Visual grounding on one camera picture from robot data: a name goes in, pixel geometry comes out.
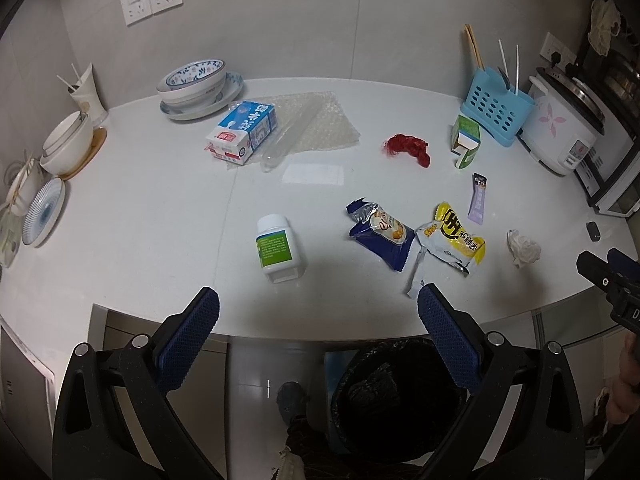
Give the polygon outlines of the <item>person's right hand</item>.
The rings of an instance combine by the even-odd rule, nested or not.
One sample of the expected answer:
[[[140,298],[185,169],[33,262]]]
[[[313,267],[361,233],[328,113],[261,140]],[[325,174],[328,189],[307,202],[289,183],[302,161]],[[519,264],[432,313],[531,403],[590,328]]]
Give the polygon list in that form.
[[[606,404],[606,418],[611,425],[621,425],[639,409],[639,395],[634,392],[640,382],[639,361],[634,352],[637,336],[627,332],[620,350],[620,372],[612,380],[610,397]]]

